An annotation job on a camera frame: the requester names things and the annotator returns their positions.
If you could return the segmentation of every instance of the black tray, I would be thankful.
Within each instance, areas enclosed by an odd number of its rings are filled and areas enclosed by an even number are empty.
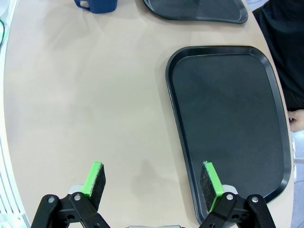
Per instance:
[[[242,24],[248,19],[242,0],[144,0],[157,15],[175,20],[208,20]]]
[[[196,216],[207,215],[203,161],[239,195],[277,197],[290,178],[288,129],[276,77],[254,47],[185,47],[166,69]]]

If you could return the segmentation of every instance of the mug handle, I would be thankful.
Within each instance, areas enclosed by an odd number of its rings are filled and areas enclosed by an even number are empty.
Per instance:
[[[83,0],[74,0],[74,1],[79,8],[82,8],[85,10],[90,10],[90,7],[84,7],[84,6],[80,5],[80,1],[83,1]]]

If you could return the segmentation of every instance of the tray rim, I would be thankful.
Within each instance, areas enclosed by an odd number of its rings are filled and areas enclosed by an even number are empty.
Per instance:
[[[242,0],[233,0],[235,4],[238,7],[238,10],[240,12],[240,17],[237,20],[232,20],[232,19],[212,19],[212,18],[199,18],[199,19],[189,19],[189,18],[175,18],[175,17],[168,17],[166,15],[162,15],[158,12],[155,11],[155,9],[152,7],[150,4],[150,0],[143,0],[144,4],[147,6],[147,8],[155,13],[156,15],[166,18],[166,19],[171,19],[171,20],[193,20],[193,21],[215,21],[215,22],[225,22],[225,23],[234,23],[234,24],[244,24],[248,20],[248,12],[247,9],[242,2]]]
[[[206,52],[207,54],[200,54],[200,55],[194,55],[193,52],[190,53],[190,55],[186,56],[181,56],[184,52],[186,51],[193,51],[199,49],[202,52]],[[181,126],[181,115],[179,112],[179,107],[177,100],[175,98],[174,94],[174,87],[171,85],[170,79],[171,79],[171,74],[170,71],[174,69],[176,64],[182,60],[185,57],[191,57],[191,56],[210,56],[210,55],[251,55],[260,60],[260,62],[263,64],[267,76],[268,76],[268,81],[270,83],[271,90],[273,92],[273,97],[275,101],[275,107],[277,110],[277,116],[278,116],[278,121],[279,121],[279,128],[281,132],[281,137],[282,137],[282,147],[283,147],[283,158],[284,158],[284,174],[282,181],[280,185],[275,189],[274,191],[270,192],[266,196],[264,196],[264,199],[266,203],[271,202],[275,198],[277,198],[286,188],[290,181],[290,176],[291,176],[291,148],[290,148],[290,139],[289,139],[289,132],[288,132],[288,127],[287,127],[287,122],[286,122],[286,117],[285,117],[285,111],[284,111],[284,105],[283,101],[281,99],[281,93],[279,90],[279,86],[276,80],[275,73],[273,71],[272,65],[267,59],[267,57],[257,48],[252,47],[252,46],[227,46],[227,45],[219,45],[219,46],[188,46],[188,47],[183,47],[176,52],[173,53],[173,55],[170,57],[167,66],[166,66],[166,84],[168,88],[168,92],[170,95],[170,100],[171,100],[171,105],[173,108],[174,112],[174,118],[175,122],[177,125],[178,129],[178,134],[180,138],[180,143],[182,147],[182,152],[185,160],[185,165],[186,165],[186,170],[187,170],[187,175],[188,175],[188,180],[190,184],[190,189],[191,189],[191,194],[192,194],[192,199],[193,199],[193,204],[195,208],[195,214],[197,221],[201,224],[205,219],[204,216],[199,210],[199,204],[198,204],[198,192],[196,188],[194,187],[194,175],[193,175],[193,169],[189,163],[188,155],[189,151],[186,149],[185,141],[184,141],[184,131],[183,131],[183,126]]]

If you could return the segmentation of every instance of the table surface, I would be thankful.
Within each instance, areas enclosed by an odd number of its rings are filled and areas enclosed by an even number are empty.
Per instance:
[[[20,0],[9,35],[4,111],[30,221],[42,196],[64,197],[102,161],[107,183],[99,212],[111,227],[197,228],[165,68],[176,50],[202,45],[254,46],[274,67],[248,13],[236,25],[165,20],[143,0],[119,0],[104,15],[72,0]],[[269,203],[278,228],[290,226],[293,189],[292,171],[285,191]]]

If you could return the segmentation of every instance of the hand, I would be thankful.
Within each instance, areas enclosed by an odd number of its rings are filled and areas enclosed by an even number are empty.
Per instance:
[[[288,118],[293,118],[290,123],[290,130],[293,132],[304,130],[304,109],[288,112]]]

